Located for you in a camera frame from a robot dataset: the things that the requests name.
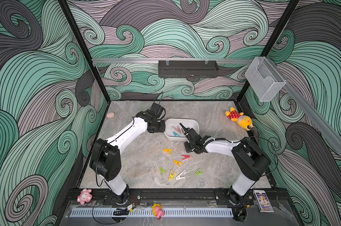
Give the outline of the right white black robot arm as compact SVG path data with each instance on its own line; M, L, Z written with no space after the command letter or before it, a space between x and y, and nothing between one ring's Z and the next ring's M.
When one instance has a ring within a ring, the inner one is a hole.
M233 157L241 173L230 187L230 196L243 197L248 190L263 176L271 164L270 157L250 137L239 141L229 141L225 138L201 137L193 128L179 124L187 139L186 152L218 153Z

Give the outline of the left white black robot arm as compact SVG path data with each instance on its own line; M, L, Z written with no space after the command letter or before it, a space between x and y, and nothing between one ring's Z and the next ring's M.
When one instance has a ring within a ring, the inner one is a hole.
M120 132L106 140L99 138L94 143L90 168L104 179L114 195L123 196L128 188L120 175L122 152L144 132L163 133L164 116L165 109L141 111Z

